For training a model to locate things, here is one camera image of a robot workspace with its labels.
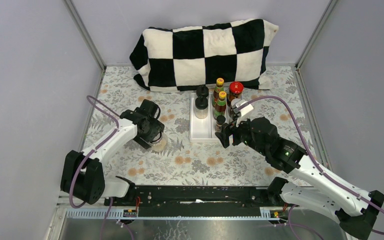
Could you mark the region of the small black pepper bottle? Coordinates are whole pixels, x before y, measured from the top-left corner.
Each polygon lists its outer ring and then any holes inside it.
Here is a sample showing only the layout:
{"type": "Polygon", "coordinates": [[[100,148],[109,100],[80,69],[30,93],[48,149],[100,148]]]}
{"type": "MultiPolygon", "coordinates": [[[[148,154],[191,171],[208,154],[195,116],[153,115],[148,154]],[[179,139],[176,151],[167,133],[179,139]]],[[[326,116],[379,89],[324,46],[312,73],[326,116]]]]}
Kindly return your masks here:
{"type": "Polygon", "coordinates": [[[220,132],[223,124],[226,122],[226,117],[224,115],[218,115],[215,120],[215,131],[220,132]]]}

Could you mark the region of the glass jar with metal lid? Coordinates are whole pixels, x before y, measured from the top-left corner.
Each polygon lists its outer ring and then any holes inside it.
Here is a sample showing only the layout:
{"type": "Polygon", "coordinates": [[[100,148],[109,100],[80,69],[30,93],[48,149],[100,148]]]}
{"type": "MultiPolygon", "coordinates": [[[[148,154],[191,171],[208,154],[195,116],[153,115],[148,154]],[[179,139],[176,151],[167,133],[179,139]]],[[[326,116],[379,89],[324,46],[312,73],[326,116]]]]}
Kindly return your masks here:
{"type": "Polygon", "coordinates": [[[153,152],[160,153],[160,152],[164,151],[164,149],[167,146],[167,143],[168,143],[168,137],[164,132],[162,132],[160,134],[160,137],[155,142],[150,144],[151,150],[153,152]]]}

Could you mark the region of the white divided organizer tray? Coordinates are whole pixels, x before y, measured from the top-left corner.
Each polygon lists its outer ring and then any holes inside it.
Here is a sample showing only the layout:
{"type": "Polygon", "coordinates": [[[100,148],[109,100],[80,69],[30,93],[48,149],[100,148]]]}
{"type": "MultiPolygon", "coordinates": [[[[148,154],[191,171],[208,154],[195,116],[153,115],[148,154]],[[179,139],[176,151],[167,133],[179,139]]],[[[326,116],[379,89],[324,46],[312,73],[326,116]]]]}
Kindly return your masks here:
{"type": "Polygon", "coordinates": [[[197,95],[195,92],[190,94],[190,120],[189,120],[189,140],[191,143],[202,144],[221,144],[216,137],[216,119],[213,117],[214,107],[212,106],[212,94],[208,100],[208,115],[205,119],[198,119],[195,116],[194,107],[197,95]]]}

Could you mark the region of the yellow cap sauce bottle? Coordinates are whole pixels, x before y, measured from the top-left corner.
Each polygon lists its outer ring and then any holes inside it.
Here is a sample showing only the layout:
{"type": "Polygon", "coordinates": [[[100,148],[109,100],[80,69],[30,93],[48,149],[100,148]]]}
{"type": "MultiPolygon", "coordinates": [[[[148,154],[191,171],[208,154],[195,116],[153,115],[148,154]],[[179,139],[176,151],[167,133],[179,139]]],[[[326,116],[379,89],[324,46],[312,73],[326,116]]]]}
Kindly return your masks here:
{"type": "Polygon", "coordinates": [[[219,77],[216,79],[216,85],[212,94],[212,106],[216,105],[217,99],[219,97],[219,93],[224,91],[224,79],[219,77]]]}
{"type": "Polygon", "coordinates": [[[213,118],[217,119],[219,116],[225,116],[227,101],[227,93],[225,91],[220,91],[218,96],[215,99],[213,118]]]}

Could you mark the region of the red lid chili sauce jar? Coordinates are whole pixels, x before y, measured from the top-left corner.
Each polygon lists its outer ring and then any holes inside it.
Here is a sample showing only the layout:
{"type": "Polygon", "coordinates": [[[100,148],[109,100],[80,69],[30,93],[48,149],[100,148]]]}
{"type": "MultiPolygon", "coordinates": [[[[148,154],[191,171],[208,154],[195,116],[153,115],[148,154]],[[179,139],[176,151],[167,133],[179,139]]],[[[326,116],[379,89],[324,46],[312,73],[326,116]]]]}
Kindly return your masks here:
{"type": "Polygon", "coordinates": [[[227,104],[230,107],[233,99],[238,99],[244,91],[244,86],[239,81],[234,81],[229,85],[227,104]]]}

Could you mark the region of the black spout lid shaker jar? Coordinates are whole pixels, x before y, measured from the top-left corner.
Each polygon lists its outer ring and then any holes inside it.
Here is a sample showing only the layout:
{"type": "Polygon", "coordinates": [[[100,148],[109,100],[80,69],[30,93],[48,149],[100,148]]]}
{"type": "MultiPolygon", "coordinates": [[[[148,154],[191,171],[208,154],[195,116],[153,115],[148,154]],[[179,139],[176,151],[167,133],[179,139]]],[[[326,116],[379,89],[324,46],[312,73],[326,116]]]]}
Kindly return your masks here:
{"type": "Polygon", "coordinates": [[[198,98],[208,98],[209,97],[209,88],[206,85],[199,85],[196,88],[196,96],[198,98]]]}

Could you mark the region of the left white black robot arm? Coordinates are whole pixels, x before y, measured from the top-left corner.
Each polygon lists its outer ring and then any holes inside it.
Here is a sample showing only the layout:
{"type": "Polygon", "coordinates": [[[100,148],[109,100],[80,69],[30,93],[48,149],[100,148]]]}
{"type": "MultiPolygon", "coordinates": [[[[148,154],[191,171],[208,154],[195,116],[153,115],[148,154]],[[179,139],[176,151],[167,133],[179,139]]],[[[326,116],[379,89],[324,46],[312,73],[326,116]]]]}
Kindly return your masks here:
{"type": "Polygon", "coordinates": [[[104,167],[126,143],[134,141],[146,150],[162,152],[167,144],[165,126],[159,121],[161,109],[150,100],[143,100],[135,110],[125,110],[115,118],[115,128],[89,147],[71,150],[65,157],[60,182],[61,191],[77,208],[73,198],[84,204],[95,204],[100,198],[128,206],[138,197],[135,184],[125,177],[104,176],[104,167]]]}

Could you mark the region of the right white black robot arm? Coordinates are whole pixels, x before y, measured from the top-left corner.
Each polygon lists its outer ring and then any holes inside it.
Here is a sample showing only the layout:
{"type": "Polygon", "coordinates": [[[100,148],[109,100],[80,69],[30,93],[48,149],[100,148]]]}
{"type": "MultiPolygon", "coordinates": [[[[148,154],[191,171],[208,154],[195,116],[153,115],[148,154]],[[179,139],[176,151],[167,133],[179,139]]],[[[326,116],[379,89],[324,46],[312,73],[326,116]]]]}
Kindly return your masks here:
{"type": "Polygon", "coordinates": [[[247,119],[239,124],[235,121],[224,123],[215,136],[224,148],[239,144],[250,147],[263,155],[271,167],[304,180],[318,190],[306,190],[275,177],[266,193],[271,205],[286,203],[312,210],[330,218],[359,240],[367,240],[373,232],[384,194],[360,189],[314,163],[305,149],[280,137],[277,127],[265,117],[247,119]]]}

